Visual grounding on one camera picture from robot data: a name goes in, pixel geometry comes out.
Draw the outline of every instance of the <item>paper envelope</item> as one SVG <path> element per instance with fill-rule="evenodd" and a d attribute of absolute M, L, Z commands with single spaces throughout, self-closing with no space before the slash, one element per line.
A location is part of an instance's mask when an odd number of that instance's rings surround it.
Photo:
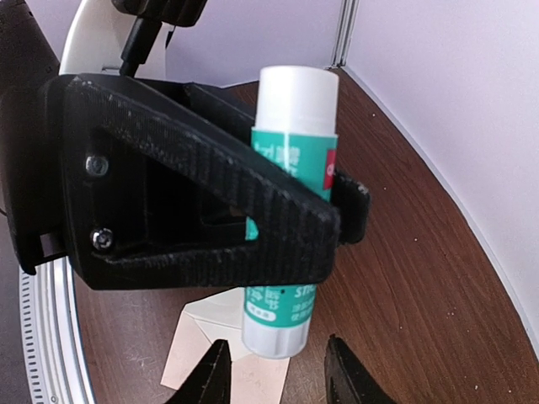
<path fill-rule="evenodd" d="M 226 339 L 232 357 L 231 404 L 279 404 L 290 359 L 263 359 L 242 342 L 243 288 L 189 303 L 179 324 L 161 384 L 178 390 L 217 339 Z"/>

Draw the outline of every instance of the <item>teal label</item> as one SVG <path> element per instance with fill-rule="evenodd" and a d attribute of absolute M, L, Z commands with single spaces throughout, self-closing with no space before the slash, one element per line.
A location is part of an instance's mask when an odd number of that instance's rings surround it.
<path fill-rule="evenodd" d="M 329 200 L 333 185 L 337 136 L 305 136 L 253 131 L 253 149 Z M 258 237 L 247 221 L 247 240 Z M 261 286 L 245 289 L 245 312 L 270 327 L 295 327 L 311 318 L 316 285 Z"/>

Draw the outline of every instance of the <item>screw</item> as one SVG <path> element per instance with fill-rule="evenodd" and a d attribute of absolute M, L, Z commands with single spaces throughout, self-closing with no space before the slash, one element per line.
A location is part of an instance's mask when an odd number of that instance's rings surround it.
<path fill-rule="evenodd" d="M 86 172 L 92 177 L 104 177 L 109 171 L 109 160 L 102 156 L 90 156 L 86 159 Z"/>
<path fill-rule="evenodd" d="M 112 247 L 114 242 L 114 234 L 109 229 L 98 229 L 92 231 L 92 245 L 98 251 L 104 252 Z"/>

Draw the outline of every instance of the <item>black cable connector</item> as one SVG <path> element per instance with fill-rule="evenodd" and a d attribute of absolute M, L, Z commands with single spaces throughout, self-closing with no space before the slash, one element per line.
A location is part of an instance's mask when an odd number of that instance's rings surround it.
<path fill-rule="evenodd" d="M 146 63 L 162 26 L 160 21 L 136 19 L 121 53 L 121 76 L 134 77 L 138 67 Z"/>

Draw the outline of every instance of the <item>glue stick base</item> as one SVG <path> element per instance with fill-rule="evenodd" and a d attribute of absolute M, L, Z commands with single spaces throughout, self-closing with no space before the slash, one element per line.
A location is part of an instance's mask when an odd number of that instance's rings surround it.
<path fill-rule="evenodd" d="M 311 319 L 290 328 L 268 327 L 243 315 L 243 344 L 266 359 L 285 359 L 298 355 L 307 345 Z"/>

